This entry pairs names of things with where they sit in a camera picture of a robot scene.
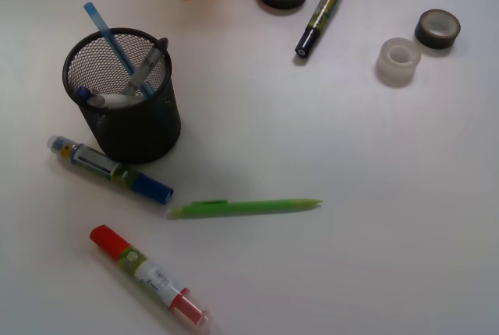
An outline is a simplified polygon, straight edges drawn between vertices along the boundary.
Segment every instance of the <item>black cap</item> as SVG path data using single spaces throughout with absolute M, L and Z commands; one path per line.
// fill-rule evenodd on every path
M 305 33 L 303 33 L 302 38 L 299 40 L 298 45 L 295 48 L 296 54 L 301 58 L 309 57 L 310 51 L 312 51 L 313 46 L 317 39 L 319 39 L 320 31 L 318 29 L 307 27 Z

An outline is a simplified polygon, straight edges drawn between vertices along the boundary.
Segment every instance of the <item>blue marker cap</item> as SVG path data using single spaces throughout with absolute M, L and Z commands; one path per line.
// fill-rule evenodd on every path
M 142 173 L 139 174 L 135 183 L 133 183 L 132 191 L 156 200 L 161 204 L 166 204 L 173 195 L 173 189 Z
M 78 89 L 76 90 L 76 94 L 85 101 L 87 101 L 92 96 L 92 91 L 90 91 L 86 87 L 78 87 Z

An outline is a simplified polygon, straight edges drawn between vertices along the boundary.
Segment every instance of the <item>black and yellow marker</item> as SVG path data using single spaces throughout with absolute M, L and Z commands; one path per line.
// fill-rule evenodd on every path
M 320 0 L 309 24 L 306 26 L 305 33 L 303 33 L 302 38 L 295 48 L 295 52 L 299 57 L 309 57 L 310 51 L 317 39 L 319 39 L 320 35 L 324 32 L 327 22 L 331 18 L 331 14 L 339 1 L 340 0 Z

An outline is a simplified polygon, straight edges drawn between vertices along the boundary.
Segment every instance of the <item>red marker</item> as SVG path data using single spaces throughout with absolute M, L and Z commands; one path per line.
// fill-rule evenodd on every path
M 93 229 L 90 239 L 116 261 L 122 270 L 134 277 L 145 291 L 152 293 L 161 307 L 196 330 L 208 330 L 212 321 L 210 313 L 193 300 L 186 286 L 172 279 L 158 264 L 105 224 Z

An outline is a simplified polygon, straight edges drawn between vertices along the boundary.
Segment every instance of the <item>blue and green marker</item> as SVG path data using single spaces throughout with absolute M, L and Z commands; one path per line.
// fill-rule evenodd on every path
M 63 159 L 85 168 L 121 187 L 166 204 L 173 189 L 140 173 L 128 165 L 111 160 L 85 144 L 78 144 L 64 136 L 52 136 L 48 148 Z

